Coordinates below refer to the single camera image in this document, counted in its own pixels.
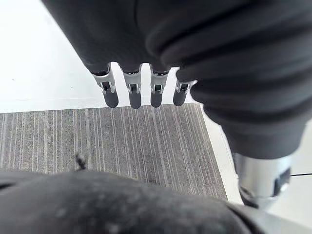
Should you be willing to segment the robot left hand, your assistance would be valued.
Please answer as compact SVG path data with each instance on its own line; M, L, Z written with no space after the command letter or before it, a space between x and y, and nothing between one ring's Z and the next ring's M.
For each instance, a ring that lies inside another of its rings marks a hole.
M244 204L262 208L288 185L312 117L309 0L45 0L99 77L149 63L182 84L222 127Z

